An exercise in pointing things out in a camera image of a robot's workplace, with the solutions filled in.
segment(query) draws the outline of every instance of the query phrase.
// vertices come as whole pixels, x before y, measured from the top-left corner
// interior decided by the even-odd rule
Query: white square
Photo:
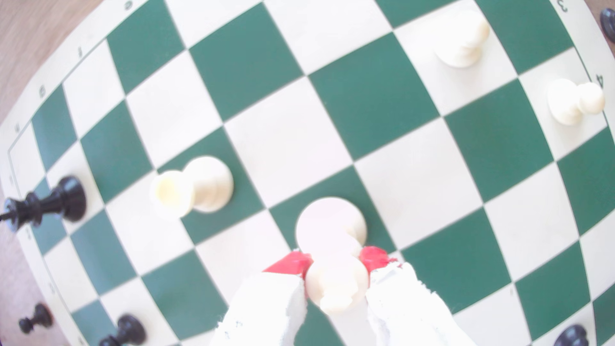
[[[615,211],[581,236],[581,251],[592,300],[615,284]]]
[[[440,28],[460,10],[482,15],[474,0],[460,0],[395,29],[395,35],[427,88],[441,115],[477,100],[517,77],[506,51],[491,30],[482,46],[483,56],[467,68],[443,63],[434,53]]]
[[[344,345],[374,346],[376,334],[368,321],[367,300],[363,299],[355,307],[329,316]]]
[[[587,331],[587,341],[589,341],[589,344],[597,345],[596,322],[593,319],[593,306],[592,303],[589,303],[574,313],[574,315],[567,318],[564,322],[558,324],[557,327],[551,329],[549,332],[536,339],[532,343],[532,346],[553,346],[560,334],[573,324],[580,324],[583,326],[583,328]]]
[[[282,259],[290,248],[265,210],[200,243],[196,252],[229,304],[246,278]]]
[[[615,346],[615,335],[603,343],[602,346]]]
[[[111,321],[117,321],[125,313],[141,321],[148,333],[143,346],[167,346],[178,341],[141,278],[130,280],[106,293],[100,297],[100,302]]]
[[[107,40],[68,76],[64,93],[79,138],[124,99]]]
[[[261,0],[167,0],[177,30],[188,48]]]
[[[156,175],[145,175],[107,204],[109,220],[139,275],[192,249],[181,221],[160,218],[149,200],[149,186]]]
[[[87,164],[81,142],[77,141],[70,147],[60,159],[47,172],[47,183],[50,188],[55,187],[60,179],[67,175],[74,175],[79,179],[85,190],[86,210],[83,218],[78,222],[70,222],[62,219],[64,228],[68,234],[73,234],[81,225],[90,220],[94,215],[98,214],[103,208],[103,199],[100,196],[96,181]]]
[[[514,284],[456,313],[454,320],[477,346],[527,346],[532,341]]]
[[[213,340],[215,331],[209,331],[190,337],[181,342],[181,346],[208,346]]]
[[[265,0],[306,74],[391,32],[373,0]]]
[[[397,249],[482,205],[443,118],[376,150],[355,166]]]
[[[70,237],[59,242],[44,258],[49,273],[71,313],[98,298]]]
[[[267,207],[352,164],[306,77],[224,126]]]
[[[504,261],[519,280],[579,239],[555,163],[485,204]]]
[[[222,125],[188,51],[141,83],[126,102],[156,167]]]
[[[19,192],[22,197],[25,197],[45,177],[45,167],[42,165],[41,153],[38,150],[32,123],[26,126],[13,149],[9,150],[9,157]]]
[[[547,103],[547,90],[549,84],[559,78],[569,79],[576,84],[589,82],[574,48],[519,76],[555,160],[566,156],[606,127],[602,114],[584,116],[582,121],[574,126],[563,125],[555,120]]]

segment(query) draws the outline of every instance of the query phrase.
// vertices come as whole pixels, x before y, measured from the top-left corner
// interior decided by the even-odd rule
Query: black pawn
[[[23,201],[7,198],[4,202],[5,214],[0,221],[6,220],[9,228],[16,232],[24,223],[32,226],[41,224],[44,214],[58,214],[69,221],[79,221],[85,214],[85,191],[79,179],[68,176],[58,183],[49,196],[39,199],[30,192]]]
[[[141,345],[145,341],[145,329],[132,315],[124,315],[117,321],[117,336],[102,339],[98,346]]]
[[[560,334],[554,346],[589,346],[587,331],[578,324],[570,326]]]
[[[605,36],[611,42],[615,42],[615,10],[603,9],[600,12],[600,24],[602,24]]]
[[[34,307],[34,316],[32,316],[32,318],[26,317],[19,320],[19,328],[24,334],[29,334],[37,324],[49,328],[53,323],[54,319],[51,317],[45,305],[38,303]]]

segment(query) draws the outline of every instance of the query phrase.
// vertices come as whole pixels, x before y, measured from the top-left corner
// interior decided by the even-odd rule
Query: chess piece base
[[[295,229],[297,245],[314,258],[332,253],[358,257],[367,239],[363,214],[339,197],[312,202],[299,215]]]
[[[215,212],[231,200],[234,182],[228,166],[213,156],[190,161],[183,173],[194,181],[194,209]]]
[[[615,43],[615,10],[603,9],[600,12],[600,24],[605,32],[605,36]]]
[[[560,334],[553,346],[589,346],[587,331],[578,324],[570,326]]]

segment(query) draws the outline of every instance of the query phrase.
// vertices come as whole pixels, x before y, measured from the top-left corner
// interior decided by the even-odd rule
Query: chess piece
[[[557,79],[549,85],[547,103],[553,117],[564,125],[575,125],[583,115],[594,115],[605,107],[605,93],[597,84],[576,85],[567,79]]]
[[[16,232],[24,223],[32,226],[41,224],[44,214],[58,214],[64,219],[76,222],[85,214],[85,191],[79,179],[73,176],[64,177],[58,182],[49,196],[39,199],[30,192],[23,201],[7,198],[4,203],[5,214],[0,220],[5,220],[9,228]]]
[[[47,310],[47,307],[41,303],[38,303],[34,307],[34,316],[32,316],[32,318],[26,317],[19,320],[19,329],[21,329],[24,334],[29,334],[32,330],[34,330],[34,326],[37,324],[40,324],[45,328],[49,328],[53,323],[54,319]]]
[[[117,321],[117,334],[102,339],[98,346],[141,345],[145,342],[146,334],[143,325],[132,315],[124,315]]]
[[[296,238],[301,251],[314,260],[306,273],[306,291],[323,312],[343,312],[365,297],[369,276],[358,256],[367,225],[356,206],[337,197],[312,202],[297,220]]]
[[[615,10],[603,9],[600,12],[600,24],[602,24],[602,30],[605,32],[605,36],[613,43],[615,43]]]
[[[166,171],[151,185],[150,199],[156,211],[167,219],[187,215],[192,209],[215,212],[224,207],[233,193],[231,170],[213,156],[190,161],[183,171]]]
[[[443,18],[440,38],[435,54],[447,65],[464,68],[475,64],[482,56],[482,45],[491,28],[480,13],[464,10],[452,17]]]
[[[578,324],[572,325],[560,334],[553,346],[589,346],[587,331]]]

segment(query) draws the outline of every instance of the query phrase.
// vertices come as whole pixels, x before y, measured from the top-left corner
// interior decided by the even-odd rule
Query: vinyl chess mat
[[[492,32],[458,70],[432,43],[462,9]],[[557,78],[601,85],[605,112],[557,123]],[[84,220],[16,235],[71,345],[124,313],[146,345],[207,345],[242,280],[296,248],[301,210],[339,196],[479,346],[573,323],[613,346],[614,81],[582,0],[107,0],[0,127],[0,177],[15,198],[85,186]],[[232,200],[161,219],[153,178],[202,155]],[[296,345],[375,345],[365,316],[310,304]]]

